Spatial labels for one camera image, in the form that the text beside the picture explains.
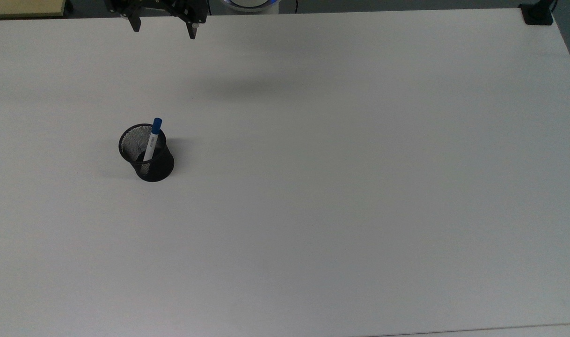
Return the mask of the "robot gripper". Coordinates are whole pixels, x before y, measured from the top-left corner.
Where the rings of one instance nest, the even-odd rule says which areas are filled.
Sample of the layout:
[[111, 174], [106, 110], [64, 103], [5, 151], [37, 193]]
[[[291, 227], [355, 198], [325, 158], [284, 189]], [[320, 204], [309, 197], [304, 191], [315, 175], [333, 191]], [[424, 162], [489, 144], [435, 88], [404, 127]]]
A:
[[191, 40], [197, 38], [199, 24], [206, 22], [209, 15], [206, 0], [106, 0], [105, 6], [110, 13], [128, 20], [134, 32], [140, 31], [140, 17], [146, 9], [159, 10], [169, 16], [178, 17], [186, 22]]

